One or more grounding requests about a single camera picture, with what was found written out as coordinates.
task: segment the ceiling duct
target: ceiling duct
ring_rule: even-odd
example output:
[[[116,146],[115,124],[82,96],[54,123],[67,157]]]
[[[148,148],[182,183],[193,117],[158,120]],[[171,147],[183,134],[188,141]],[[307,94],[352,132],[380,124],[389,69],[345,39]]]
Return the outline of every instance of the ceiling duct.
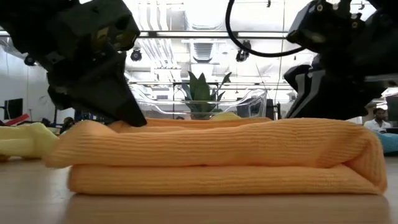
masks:
[[[225,0],[184,0],[188,30],[221,30],[226,3]],[[191,43],[190,48],[196,62],[209,63],[212,60],[214,44]]]

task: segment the blue object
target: blue object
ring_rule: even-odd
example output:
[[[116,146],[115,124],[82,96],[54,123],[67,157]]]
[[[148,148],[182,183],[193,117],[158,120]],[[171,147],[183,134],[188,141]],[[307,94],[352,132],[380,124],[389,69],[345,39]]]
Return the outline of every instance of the blue object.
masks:
[[[376,132],[376,134],[383,145],[383,152],[385,154],[398,153],[398,134],[381,134],[378,132]]]

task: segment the towel fold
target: towel fold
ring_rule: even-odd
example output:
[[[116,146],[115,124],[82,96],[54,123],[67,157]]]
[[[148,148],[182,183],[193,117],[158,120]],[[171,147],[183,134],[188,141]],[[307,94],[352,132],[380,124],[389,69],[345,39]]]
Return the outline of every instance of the towel fold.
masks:
[[[83,121],[45,157],[73,166],[87,194],[382,194],[382,147],[362,126],[329,119]]]
[[[352,169],[310,167],[111,167],[70,171],[69,189],[95,195],[382,194]]]

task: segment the screw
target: screw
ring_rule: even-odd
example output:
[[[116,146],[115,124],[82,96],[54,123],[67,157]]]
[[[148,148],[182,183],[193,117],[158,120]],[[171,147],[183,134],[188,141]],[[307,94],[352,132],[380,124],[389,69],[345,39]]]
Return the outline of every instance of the screw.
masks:
[[[322,6],[321,4],[319,4],[319,5],[317,6],[317,11],[318,11],[318,12],[322,12],[322,10],[323,10],[323,6]]]

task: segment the white wall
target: white wall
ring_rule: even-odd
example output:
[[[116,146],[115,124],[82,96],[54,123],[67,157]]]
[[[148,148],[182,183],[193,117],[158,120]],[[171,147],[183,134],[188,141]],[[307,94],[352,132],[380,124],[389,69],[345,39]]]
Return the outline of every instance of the white wall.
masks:
[[[0,47],[0,106],[4,106],[5,100],[23,98],[23,113],[27,113],[31,121],[42,118],[53,121],[55,106],[47,93],[48,86],[42,67],[28,67],[22,59],[5,53]],[[73,110],[59,112],[57,122],[73,114]],[[0,110],[0,119],[3,118],[4,110]]]

